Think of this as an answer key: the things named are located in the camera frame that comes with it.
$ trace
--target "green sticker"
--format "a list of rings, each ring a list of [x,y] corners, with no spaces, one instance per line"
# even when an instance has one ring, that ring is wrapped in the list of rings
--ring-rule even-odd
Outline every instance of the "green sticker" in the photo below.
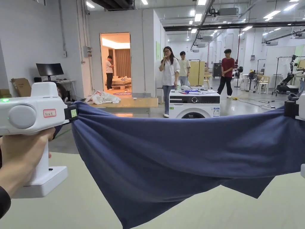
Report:
[[[76,109],[74,110],[71,110],[71,118],[74,118],[77,116],[77,112],[76,112]]]

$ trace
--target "white shirt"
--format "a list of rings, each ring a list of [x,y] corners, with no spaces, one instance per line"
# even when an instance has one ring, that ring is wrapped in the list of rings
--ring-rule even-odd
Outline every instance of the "white shirt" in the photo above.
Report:
[[[173,65],[171,65],[170,60],[165,60],[164,69],[162,71],[162,85],[173,86],[175,82],[175,72],[180,72],[179,61],[174,58]]]
[[[113,73],[112,72],[112,67],[111,66],[111,63],[109,62],[109,60],[106,60],[106,73]]]
[[[180,76],[187,76],[188,73],[188,67],[191,67],[190,61],[187,59],[179,60],[180,64]]]

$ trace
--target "humanoid robot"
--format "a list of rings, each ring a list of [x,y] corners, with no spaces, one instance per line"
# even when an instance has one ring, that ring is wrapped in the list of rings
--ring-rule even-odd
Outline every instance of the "humanoid robot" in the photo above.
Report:
[[[276,87],[277,93],[286,94],[286,92],[297,93],[299,90],[298,86],[289,85],[288,83],[294,78],[296,74],[302,74],[304,77],[304,69],[297,71],[298,64],[295,63],[296,55],[293,55],[291,62],[287,63],[288,74],[287,77]]]

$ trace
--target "washing machine door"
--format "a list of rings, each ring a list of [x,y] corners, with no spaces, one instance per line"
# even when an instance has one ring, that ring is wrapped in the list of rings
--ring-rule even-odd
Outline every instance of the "washing machine door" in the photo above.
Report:
[[[181,111],[177,118],[210,118],[212,117],[206,110],[199,108],[188,108]]]

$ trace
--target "wooden table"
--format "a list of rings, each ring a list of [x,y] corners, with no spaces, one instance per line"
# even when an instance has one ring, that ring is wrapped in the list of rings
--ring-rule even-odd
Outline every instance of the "wooden table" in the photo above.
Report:
[[[158,107],[157,98],[122,98],[118,104],[90,104],[90,106],[102,109],[112,114],[125,114],[125,113],[136,113],[136,114],[148,114],[150,117],[151,108]]]

